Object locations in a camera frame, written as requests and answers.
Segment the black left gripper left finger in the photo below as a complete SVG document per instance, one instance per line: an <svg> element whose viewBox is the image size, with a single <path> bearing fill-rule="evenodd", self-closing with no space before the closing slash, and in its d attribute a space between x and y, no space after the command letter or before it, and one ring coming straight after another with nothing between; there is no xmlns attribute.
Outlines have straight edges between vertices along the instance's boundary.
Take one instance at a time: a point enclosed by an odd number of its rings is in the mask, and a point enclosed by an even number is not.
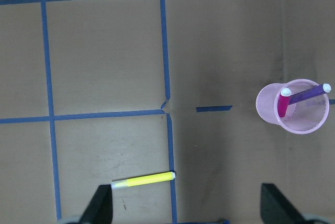
<svg viewBox="0 0 335 224"><path fill-rule="evenodd" d="M80 223L109 224L112 221L113 199L111 185L100 185L83 212Z"/></svg>

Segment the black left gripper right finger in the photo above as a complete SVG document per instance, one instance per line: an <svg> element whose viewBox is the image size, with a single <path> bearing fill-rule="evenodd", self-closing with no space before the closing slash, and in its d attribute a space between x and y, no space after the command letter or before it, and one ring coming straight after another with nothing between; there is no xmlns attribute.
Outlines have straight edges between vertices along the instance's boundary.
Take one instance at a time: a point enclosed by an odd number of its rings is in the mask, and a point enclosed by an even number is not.
<svg viewBox="0 0 335 224"><path fill-rule="evenodd" d="M260 216L263 223L305 223L305 218L272 183L262 183Z"/></svg>

